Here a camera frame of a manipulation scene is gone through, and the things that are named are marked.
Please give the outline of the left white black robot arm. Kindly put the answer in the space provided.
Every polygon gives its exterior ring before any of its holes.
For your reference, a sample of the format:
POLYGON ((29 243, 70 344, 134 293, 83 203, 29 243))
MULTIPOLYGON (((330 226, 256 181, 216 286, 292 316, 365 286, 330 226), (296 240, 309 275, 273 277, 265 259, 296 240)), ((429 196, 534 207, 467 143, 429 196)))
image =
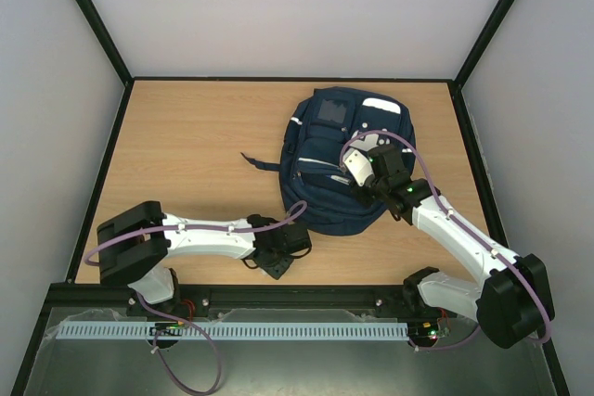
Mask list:
POLYGON ((84 263, 99 269, 101 284, 128 286, 148 304, 178 298, 176 273, 162 264, 171 258, 224 256, 278 280, 311 252, 308 230, 297 221, 306 209, 300 200, 280 222, 260 214, 217 222, 175 216, 145 201, 98 227, 98 246, 84 263))

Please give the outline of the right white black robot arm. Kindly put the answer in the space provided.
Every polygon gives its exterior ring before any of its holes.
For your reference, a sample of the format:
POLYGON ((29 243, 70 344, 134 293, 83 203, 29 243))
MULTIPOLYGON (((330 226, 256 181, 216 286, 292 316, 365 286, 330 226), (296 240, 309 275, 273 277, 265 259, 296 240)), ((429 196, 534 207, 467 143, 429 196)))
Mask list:
POLYGON ((472 277, 464 281, 432 269, 416 273, 405 291, 411 312, 439 307, 467 317, 503 349, 526 338, 549 340, 554 307, 546 266, 536 255, 520 256, 481 232, 428 177, 411 179, 393 145, 368 153, 349 148, 342 166, 361 200, 382 202, 396 220, 439 243, 472 277))

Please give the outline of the purple capped marker pen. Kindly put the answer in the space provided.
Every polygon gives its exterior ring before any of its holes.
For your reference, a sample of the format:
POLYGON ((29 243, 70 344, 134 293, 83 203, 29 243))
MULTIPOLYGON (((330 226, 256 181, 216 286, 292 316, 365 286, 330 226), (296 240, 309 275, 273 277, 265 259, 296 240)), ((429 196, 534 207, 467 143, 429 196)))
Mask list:
POLYGON ((329 175, 325 175, 325 178, 331 184, 343 184, 343 185, 350 184, 350 180, 348 178, 344 178, 339 175, 329 174, 329 175))

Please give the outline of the navy blue student backpack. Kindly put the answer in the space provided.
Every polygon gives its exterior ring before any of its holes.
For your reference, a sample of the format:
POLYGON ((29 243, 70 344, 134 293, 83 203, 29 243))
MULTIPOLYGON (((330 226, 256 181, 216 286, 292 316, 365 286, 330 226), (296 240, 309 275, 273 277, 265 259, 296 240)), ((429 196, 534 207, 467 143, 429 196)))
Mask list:
POLYGON ((409 109, 378 93, 334 86, 316 89, 292 113, 284 134, 280 162, 246 157, 255 168, 277 172, 282 202, 290 208, 307 202, 299 220, 311 231, 328 236, 362 233, 386 211, 386 206, 364 208, 353 197, 350 184, 331 184, 325 175, 352 181, 339 167, 344 144, 358 134, 380 130, 416 144, 409 109))

